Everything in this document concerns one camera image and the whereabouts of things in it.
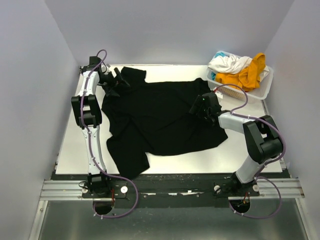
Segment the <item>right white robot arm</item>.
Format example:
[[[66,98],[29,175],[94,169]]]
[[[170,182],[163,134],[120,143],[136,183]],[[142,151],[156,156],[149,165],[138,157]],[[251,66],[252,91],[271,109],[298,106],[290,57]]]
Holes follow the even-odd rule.
[[[236,114],[234,110],[222,110],[215,92],[197,96],[189,113],[213,126],[244,135],[248,156],[231,175],[230,182],[216,192],[243,195],[258,174],[285,153],[285,141],[271,116],[253,117]]]

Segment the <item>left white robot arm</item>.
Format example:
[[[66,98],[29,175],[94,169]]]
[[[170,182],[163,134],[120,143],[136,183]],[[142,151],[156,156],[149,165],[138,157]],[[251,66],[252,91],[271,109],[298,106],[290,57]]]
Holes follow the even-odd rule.
[[[116,75],[113,75],[108,66],[103,70],[103,64],[103,60],[97,55],[89,58],[89,64],[80,70],[83,76],[81,88],[78,94],[71,98],[75,122],[84,136],[88,157],[88,175],[83,188],[101,198],[107,197],[112,187],[102,157],[100,125],[103,118],[96,90],[101,86],[106,97],[119,97],[117,89],[131,87],[118,68],[114,69]]]

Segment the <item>black t-shirt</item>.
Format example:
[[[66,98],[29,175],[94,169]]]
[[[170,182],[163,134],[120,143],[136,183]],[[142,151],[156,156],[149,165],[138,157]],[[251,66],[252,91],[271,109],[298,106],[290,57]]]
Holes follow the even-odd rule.
[[[198,96],[210,92],[208,83],[193,81],[146,82],[146,71],[124,67],[128,86],[105,96],[102,111],[109,120],[107,149],[122,177],[134,179],[149,167],[147,154],[175,156],[218,147],[224,129],[190,114]]]

